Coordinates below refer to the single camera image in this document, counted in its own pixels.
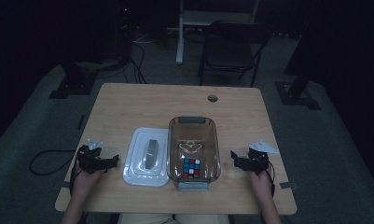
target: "black metal base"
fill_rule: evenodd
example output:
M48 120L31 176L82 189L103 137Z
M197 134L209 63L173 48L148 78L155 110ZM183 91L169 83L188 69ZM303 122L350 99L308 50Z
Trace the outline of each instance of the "black metal base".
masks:
M90 95L97 73L80 70L81 77L78 81L72 75L64 76L59 88L52 91L49 99L66 99L68 95Z
M289 93L292 83L275 82L275 84L284 105L306 105L310 110L321 110L318 102L312 99L307 89L301 95L294 96Z

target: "wooden table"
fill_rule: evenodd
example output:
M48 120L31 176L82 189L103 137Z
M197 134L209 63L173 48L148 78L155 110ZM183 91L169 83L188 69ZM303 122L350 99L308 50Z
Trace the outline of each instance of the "wooden table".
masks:
M208 101L211 94L217 96L217 102ZM128 185L122 172L134 131L139 127L168 128L172 118L182 115L200 115L215 122L220 177L202 192L180 191L173 181L161 188ZM102 158L120 156L118 167L104 175L90 196L85 210L91 212L257 214L260 210L249 176L233 166L230 151L246 156L248 144L259 140L277 148L262 95L254 88L104 84L78 147L86 145L88 138L104 142ZM288 181L281 155L269 156L276 172L274 201L278 211L294 214L297 206L292 190L279 186ZM69 189L62 188L56 209L64 211L69 200Z

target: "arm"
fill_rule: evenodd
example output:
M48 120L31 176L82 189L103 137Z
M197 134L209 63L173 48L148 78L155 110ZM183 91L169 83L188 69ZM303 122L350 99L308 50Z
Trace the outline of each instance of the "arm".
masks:
M262 210L262 216L267 224L282 223L274 204L270 191L270 177L265 172L256 175L254 172L248 172L251 179L251 186L256 193L256 199Z
M62 218L62 224L78 223L83 213L85 201L88 199L90 192L104 173L104 171L96 171L90 175L85 171L79 171L80 168L77 166L77 175L74 182L73 195L67 209L65 210Z

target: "chair backrest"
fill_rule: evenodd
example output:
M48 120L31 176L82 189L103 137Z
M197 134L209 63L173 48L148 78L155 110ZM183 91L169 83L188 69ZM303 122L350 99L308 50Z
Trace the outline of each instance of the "chair backrest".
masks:
M216 35L239 43L265 46L273 32L263 22L214 21L208 27L205 38L207 40Z

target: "white lid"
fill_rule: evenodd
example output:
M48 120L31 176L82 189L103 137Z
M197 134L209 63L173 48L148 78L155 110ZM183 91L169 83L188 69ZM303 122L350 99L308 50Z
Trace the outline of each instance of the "white lid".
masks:
M161 187L165 185L169 177L166 172L168 129L138 128L132 137L128 156L123 169L123 179L130 185ZM146 168L150 153L150 142L156 141L156 159L152 167Z

